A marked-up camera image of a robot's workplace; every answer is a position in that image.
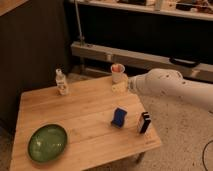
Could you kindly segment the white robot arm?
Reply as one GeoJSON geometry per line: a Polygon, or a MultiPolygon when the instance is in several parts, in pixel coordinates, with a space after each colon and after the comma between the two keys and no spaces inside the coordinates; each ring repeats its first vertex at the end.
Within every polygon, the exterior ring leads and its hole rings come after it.
{"type": "Polygon", "coordinates": [[[123,72],[113,72],[112,82],[114,91],[172,96],[213,113],[213,84],[186,80],[177,70],[157,68],[130,78],[123,72]]]}

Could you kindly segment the beige arm end piece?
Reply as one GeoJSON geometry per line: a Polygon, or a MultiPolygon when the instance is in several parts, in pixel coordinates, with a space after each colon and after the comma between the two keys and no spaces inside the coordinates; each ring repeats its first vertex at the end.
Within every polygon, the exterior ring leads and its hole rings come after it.
{"type": "Polygon", "coordinates": [[[128,82],[127,81],[122,81],[116,84],[112,85],[112,91],[113,92],[126,92],[127,91],[127,87],[128,87],[128,82]]]}

